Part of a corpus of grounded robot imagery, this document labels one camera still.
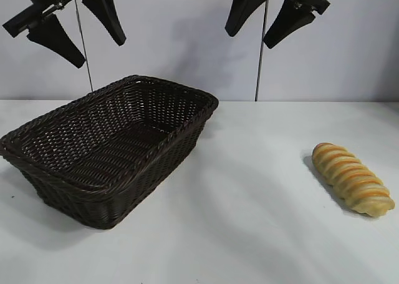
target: white table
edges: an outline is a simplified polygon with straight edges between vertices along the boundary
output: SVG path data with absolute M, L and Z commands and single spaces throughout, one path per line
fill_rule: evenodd
M 65 103 L 1 101 L 0 133 Z M 399 283 L 399 208 L 346 210 L 311 171 L 325 141 L 399 204 L 398 104 L 222 102 L 193 153 L 109 231 L 47 207 L 1 159 L 0 283 Z

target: twisted bread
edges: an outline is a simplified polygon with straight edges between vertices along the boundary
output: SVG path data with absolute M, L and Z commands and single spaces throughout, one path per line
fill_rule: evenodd
M 389 190 L 361 161 L 344 147 L 323 143 L 312 154 L 316 169 L 349 208 L 372 217 L 395 208 Z

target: bread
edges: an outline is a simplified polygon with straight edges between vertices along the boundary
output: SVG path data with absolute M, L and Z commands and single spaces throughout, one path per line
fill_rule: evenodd
M 315 168 L 346 205 L 372 217 L 385 215 L 395 208 L 383 182 L 344 147 L 323 143 L 312 154 Z

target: dark brown wicker basket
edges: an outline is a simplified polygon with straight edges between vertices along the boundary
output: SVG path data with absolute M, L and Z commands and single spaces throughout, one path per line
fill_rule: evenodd
M 206 92 L 130 76 L 8 133 L 0 155 L 46 204 L 109 229 L 186 158 L 217 106 Z

